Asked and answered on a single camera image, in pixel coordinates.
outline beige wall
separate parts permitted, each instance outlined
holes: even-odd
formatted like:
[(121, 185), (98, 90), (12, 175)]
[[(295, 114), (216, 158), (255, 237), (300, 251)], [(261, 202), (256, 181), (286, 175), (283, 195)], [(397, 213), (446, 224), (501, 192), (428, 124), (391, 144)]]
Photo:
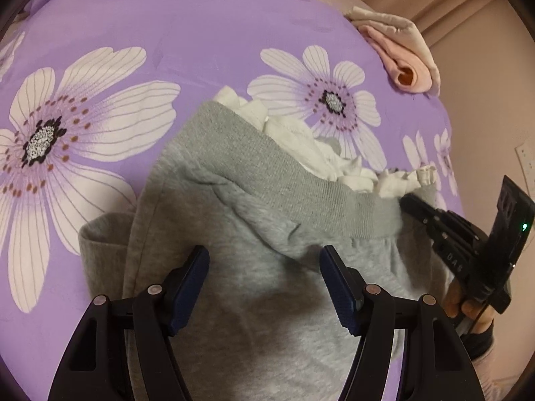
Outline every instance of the beige wall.
[[(488, 232), (503, 175), (526, 187), (515, 148), (529, 140), (535, 152), (535, 42), (507, 1), (495, 0), (432, 52), (465, 214)], [(520, 374), (535, 350), (535, 243), (512, 280), (513, 302), (496, 320), (499, 379)]]

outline metal pivot screw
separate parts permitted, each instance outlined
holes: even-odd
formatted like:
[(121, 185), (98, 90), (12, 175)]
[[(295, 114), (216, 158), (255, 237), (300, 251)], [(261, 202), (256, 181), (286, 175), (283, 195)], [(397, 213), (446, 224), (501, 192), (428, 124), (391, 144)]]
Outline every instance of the metal pivot screw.
[(95, 306), (102, 306), (104, 303), (106, 303), (106, 296), (96, 296), (93, 299), (93, 304)]
[(163, 288), (161, 285), (151, 285), (149, 286), (149, 288), (146, 290), (150, 295), (152, 296), (156, 296), (157, 294), (160, 294), (160, 292), (162, 292)]
[(425, 295), (423, 300), (424, 303), (429, 306), (434, 306), (435, 304), (437, 304), (437, 299), (435, 299), (433, 296), (430, 296), (429, 294)]
[(374, 283), (370, 283), (366, 285), (366, 291), (376, 296), (378, 293), (381, 292), (381, 287), (379, 285), (375, 285)]

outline black camera device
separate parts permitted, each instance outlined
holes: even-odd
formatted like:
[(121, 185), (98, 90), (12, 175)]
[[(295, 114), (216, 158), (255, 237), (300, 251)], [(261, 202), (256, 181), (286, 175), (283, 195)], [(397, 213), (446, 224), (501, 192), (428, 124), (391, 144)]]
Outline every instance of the black camera device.
[[(503, 313), (511, 303), (509, 277), (533, 225), (533, 200), (504, 176), (498, 213), (488, 236), (461, 216), (436, 210), (413, 194), (402, 197), (400, 206), (426, 226), (433, 250), (459, 280), (466, 298)], [(457, 328), (462, 319), (461, 315), (455, 320)], [(457, 331), (462, 334), (465, 328)]]

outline electrical outlet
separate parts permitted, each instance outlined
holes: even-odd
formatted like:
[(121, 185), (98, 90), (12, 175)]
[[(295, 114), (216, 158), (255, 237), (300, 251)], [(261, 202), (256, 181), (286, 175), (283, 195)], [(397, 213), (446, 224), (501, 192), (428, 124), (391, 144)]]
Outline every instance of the electrical outlet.
[(535, 158), (533, 157), (533, 151), (526, 142), (516, 148), (516, 153), (526, 179), (528, 194), (532, 199), (535, 199)]

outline blue gripper pad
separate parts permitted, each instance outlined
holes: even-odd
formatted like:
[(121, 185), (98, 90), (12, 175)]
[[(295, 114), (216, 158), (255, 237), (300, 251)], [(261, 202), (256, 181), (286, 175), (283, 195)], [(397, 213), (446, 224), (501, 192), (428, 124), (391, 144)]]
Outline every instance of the blue gripper pad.
[(170, 336), (174, 336), (180, 329), (183, 329), (189, 321), (193, 307), (201, 292), (204, 279), (208, 275), (210, 267), (210, 256), (208, 250), (202, 246), (196, 246), (188, 261), (181, 267), (170, 273), (168, 278), (172, 278), (171, 288), (167, 288), (166, 295), (170, 295), (172, 302), (167, 303), (167, 307), (172, 309), (172, 315), (168, 324)]
[[(357, 300), (354, 293), (351, 291), (348, 282), (340, 272), (338, 265), (343, 265), (343, 262), (338, 256), (338, 253), (336, 253), (332, 246), (328, 247), (329, 249), (323, 248), (319, 255), (319, 269), (329, 291), (329, 295), (331, 296), (340, 323), (343, 327), (349, 330), (349, 333), (356, 336), (358, 326), (355, 319), (355, 313), (362, 307), (362, 305), (360, 301)], [(334, 260), (336, 257), (339, 259), (338, 264)], [(350, 276), (345, 265), (343, 265), (343, 268), (347, 272), (346, 275)]]

